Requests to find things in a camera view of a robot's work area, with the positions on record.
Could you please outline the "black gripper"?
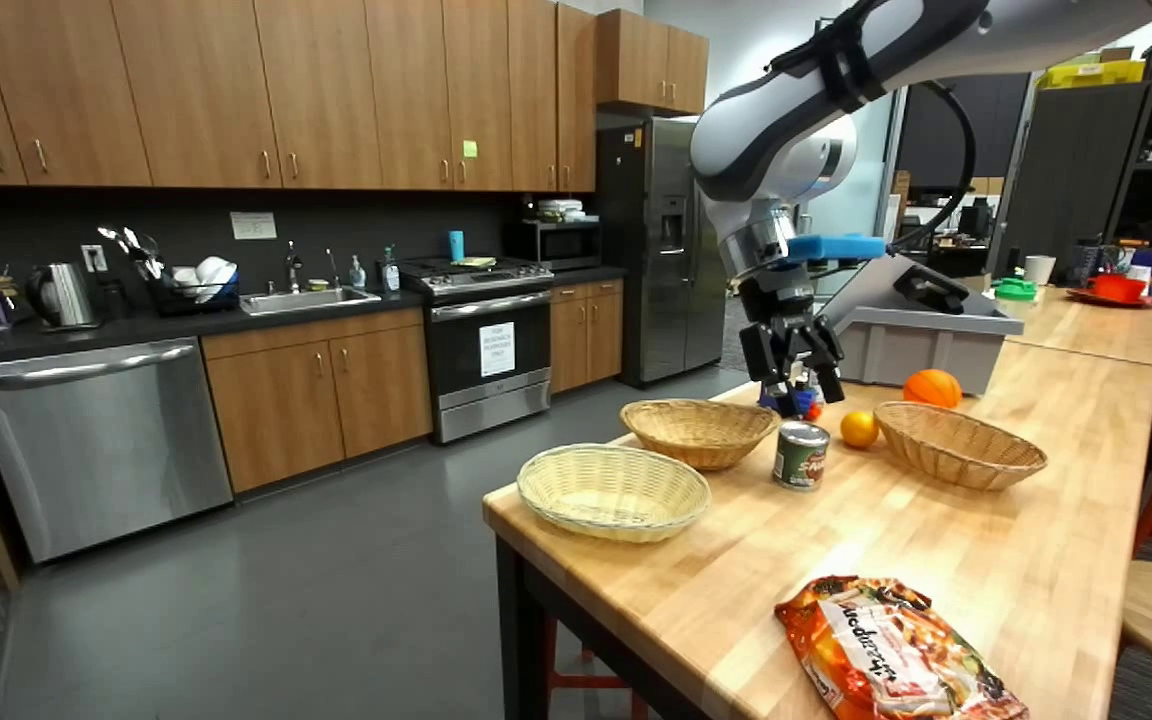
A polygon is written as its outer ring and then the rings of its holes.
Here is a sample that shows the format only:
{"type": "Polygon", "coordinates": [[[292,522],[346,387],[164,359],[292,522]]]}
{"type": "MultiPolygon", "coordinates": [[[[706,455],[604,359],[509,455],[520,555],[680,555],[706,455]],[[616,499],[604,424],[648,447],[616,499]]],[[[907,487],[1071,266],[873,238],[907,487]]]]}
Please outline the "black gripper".
{"type": "Polygon", "coordinates": [[[805,273],[748,274],[741,285],[748,328],[741,333],[748,375],[759,384],[779,379],[773,328],[801,328],[807,369],[816,372],[829,402],[845,398],[837,336],[816,319],[816,285],[805,273]]]}

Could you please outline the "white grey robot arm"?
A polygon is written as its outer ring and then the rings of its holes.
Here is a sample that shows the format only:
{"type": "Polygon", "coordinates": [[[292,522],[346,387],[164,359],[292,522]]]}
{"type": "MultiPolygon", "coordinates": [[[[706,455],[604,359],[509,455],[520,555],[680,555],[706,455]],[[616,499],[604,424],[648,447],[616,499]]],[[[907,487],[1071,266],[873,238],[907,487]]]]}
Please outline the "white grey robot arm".
{"type": "Polygon", "coordinates": [[[741,278],[741,346],[763,406],[801,416],[805,391],[845,394],[842,346],[811,316],[807,266],[789,251],[791,204],[829,189],[824,164],[842,160],[811,137],[983,17],[989,0],[855,0],[701,112],[693,180],[741,278]]]}

